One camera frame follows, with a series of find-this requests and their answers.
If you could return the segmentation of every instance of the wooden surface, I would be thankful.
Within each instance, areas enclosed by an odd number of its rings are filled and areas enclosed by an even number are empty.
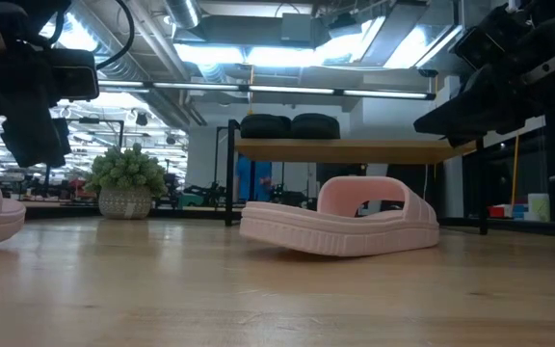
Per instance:
[[[236,149],[255,161],[309,163],[436,164],[475,150],[445,141],[251,140]]]
[[[555,347],[555,238],[337,259],[220,221],[32,222],[0,244],[0,346]]]

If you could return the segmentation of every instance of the black cushion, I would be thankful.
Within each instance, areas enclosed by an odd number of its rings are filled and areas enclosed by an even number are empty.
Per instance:
[[[290,119],[273,115],[249,115],[241,121],[243,139],[286,139],[290,135]]]
[[[321,114],[302,114],[296,116],[291,125],[295,139],[336,140],[339,135],[339,121]]]

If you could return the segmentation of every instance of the wooden shelf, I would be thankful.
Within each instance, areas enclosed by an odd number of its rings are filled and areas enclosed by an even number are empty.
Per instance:
[[[452,148],[446,141],[241,139],[235,148],[254,161],[437,164],[476,147],[471,143]]]

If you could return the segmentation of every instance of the table leg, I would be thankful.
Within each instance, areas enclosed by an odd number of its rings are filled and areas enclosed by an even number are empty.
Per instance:
[[[483,139],[477,140],[479,166],[479,234],[488,234],[488,180]]]
[[[256,201],[256,162],[250,161],[250,196],[248,201]]]
[[[228,121],[228,152],[226,155],[226,212],[225,225],[232,227],[232,199],[234,196],[235,130],[237,120]]]

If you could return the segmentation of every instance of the black cable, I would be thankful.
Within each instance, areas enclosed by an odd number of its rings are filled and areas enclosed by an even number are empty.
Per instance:
[[[47,40],[48,45],[54,44],[59,40],[64,31],[64,24],[66,24],[66,12],[59,11],[57,12],[57,18],[55,19],[55,32],[53,36]]]
[[[284,6],[284,5],[290,5],[290,7],[295,9],[295,11],[297,11],[297,13],[301,13],[301,11],[299,11],[299,9],[297,9],[297,7],[295,5],[293,5],[292,3],[283,2],[283,3],[279,4],[279,6],[277,6],[276,13],[274,14],[274,17],[278,16],[279,9],[281,9],[281,7]]]
[[[119,58],[123,57],[125,53],[127,53],[130,50],[130,48],[132,48],[132,44],[134,43],[134,33],[135,33],[134,17],[132,17],[132,13],[130,12],[130,9],[128,9],[127,5],[123,3],[123,0],[115,0],[115,1],[117,1],[117,3],[121,6],[121,9],[125,13],[125,17],[127,18],[128,25],[130,26],[130,36],[128,37],[127,42],[125,43],[125,46],[119,52],[117,52],[117,54],[105,60],[104,62],[96,65],[95,69],[101,69],[103,67],[106,67],[114,63]]]

